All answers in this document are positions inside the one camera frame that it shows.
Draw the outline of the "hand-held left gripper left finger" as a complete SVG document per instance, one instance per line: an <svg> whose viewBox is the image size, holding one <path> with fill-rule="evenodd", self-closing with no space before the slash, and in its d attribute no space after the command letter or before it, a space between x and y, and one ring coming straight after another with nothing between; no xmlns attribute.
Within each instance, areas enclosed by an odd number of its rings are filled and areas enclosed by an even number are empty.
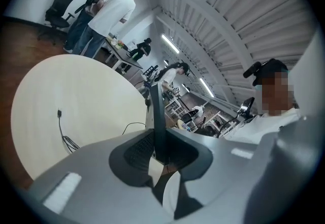
<svg viewBox="0 0 325 224"><path fill-rule="evenodd" d="M153 130L79 148L28 190L43 223L171 223L152 192Z"/></svg>

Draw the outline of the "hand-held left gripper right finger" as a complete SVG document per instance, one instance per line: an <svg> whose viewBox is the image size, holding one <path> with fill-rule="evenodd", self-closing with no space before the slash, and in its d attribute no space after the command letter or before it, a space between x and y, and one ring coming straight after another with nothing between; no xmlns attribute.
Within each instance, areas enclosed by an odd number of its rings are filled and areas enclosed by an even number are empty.
<svg viewBox="0 0 325 224"><path fill-rule="evenodd" d="M208 171L180 188L174 223L299 223L321 161L321 117L265 135L251 158L217 145Z"/></svg>

